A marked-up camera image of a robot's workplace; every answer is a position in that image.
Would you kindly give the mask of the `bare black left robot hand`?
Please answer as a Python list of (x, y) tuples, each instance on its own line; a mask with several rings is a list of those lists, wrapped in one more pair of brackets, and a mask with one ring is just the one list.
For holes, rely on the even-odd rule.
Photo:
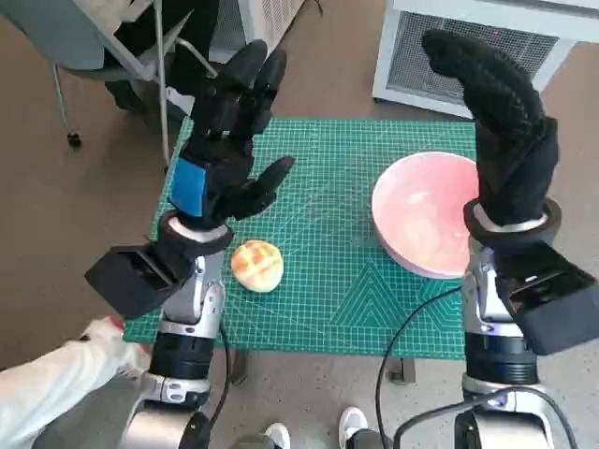
[(272, 117), (287, 54), (254, 40), (209, 80), (193, 106), (193, 129), (177, 157), (169, 201), (184, 225), (210, 230), (267, 209), (295, 160), (284, 156), (257, 178), (254, 138)]

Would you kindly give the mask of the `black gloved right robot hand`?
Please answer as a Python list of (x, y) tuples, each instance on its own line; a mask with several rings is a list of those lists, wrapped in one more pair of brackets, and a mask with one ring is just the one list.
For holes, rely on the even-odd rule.
[(476, 123), (478, 203), (495, 227), (538, 221), (559, 161), (558, 123), (527, 72), (475, 38), (429, 30), (421, 38), (432, 71), (457, 80)]

